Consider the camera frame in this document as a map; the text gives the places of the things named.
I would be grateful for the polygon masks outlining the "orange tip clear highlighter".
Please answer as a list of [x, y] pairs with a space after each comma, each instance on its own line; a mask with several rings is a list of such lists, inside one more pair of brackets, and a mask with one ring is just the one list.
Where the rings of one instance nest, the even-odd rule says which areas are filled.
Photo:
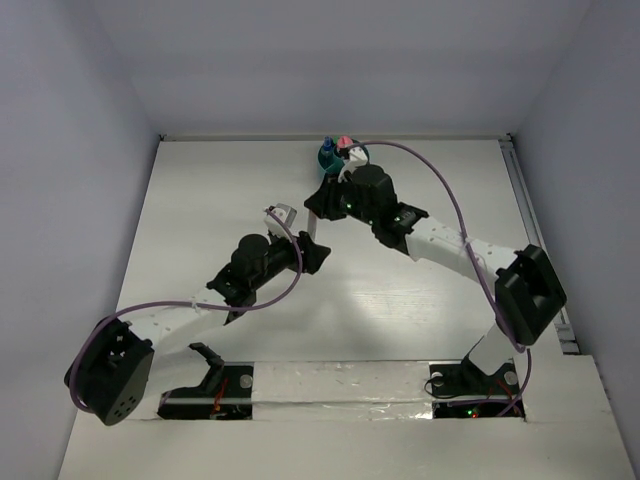
[[316, 240], [318, 221], [318, 216], [309, 210], [307, 217], [307, 233], [312, 241]]

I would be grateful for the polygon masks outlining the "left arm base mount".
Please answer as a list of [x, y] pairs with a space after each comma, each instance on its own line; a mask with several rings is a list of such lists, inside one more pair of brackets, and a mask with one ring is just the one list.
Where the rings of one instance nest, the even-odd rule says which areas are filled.
[[202, 342], [189, 345], [208, 366], [200, 383], [162, 394], [157, 415], [163, 420], [251, 420], [253, 363], [226, 363]]

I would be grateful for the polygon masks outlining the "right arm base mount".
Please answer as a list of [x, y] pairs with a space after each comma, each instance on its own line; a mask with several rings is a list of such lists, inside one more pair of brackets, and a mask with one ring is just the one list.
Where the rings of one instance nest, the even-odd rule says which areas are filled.
[[526, 351], [526, 371], [519, 377], [509, 359], [493, 374], [485, 374], [469, 360], [429, 364], [424, 392], [432, 399], [436, 419], [518, 418], [526, 412], [523, 393], [532, 373], [532, 356]]

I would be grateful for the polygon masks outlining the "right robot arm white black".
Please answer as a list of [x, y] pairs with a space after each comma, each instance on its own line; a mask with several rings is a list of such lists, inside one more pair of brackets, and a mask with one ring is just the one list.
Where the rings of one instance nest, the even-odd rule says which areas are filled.
[[491, 386], [506, 361], [518, 348], [534, 345], [566, 304], [566, 293], [541, 247], [515, 250], [466, 237], [399, 201], [391, 177], [377, 165], [361, 166], [346, 179], [325, 175], [304, 205], [320, 219], [359, 220], [382, 245], [414, 261], [434, 262], [488, 292], [495, 323], [461, 362], [460, 379], [470, 391]]

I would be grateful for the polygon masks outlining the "blue cap white pen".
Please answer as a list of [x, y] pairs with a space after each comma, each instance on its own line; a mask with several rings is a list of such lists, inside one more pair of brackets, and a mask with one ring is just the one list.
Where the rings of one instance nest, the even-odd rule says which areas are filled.
[[331, 158], [333, 155], [333, 139], [330, 136], [324, 137], [321, 155], [323, 158]]

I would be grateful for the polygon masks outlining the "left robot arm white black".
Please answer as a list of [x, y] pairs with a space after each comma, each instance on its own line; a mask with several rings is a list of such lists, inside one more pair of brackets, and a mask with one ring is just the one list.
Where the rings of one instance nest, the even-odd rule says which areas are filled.
[[261, 287], [285, 271], [296, 278], [313, 275], [330, 253], [305, 231], [242, 237], [194, 299], [148, 302], [102, 319], [65, 375], [73, 403], [113, 426], [151, 395], [219, 401], [230, 375], [224, 360], [196, 336], [262, 309]]

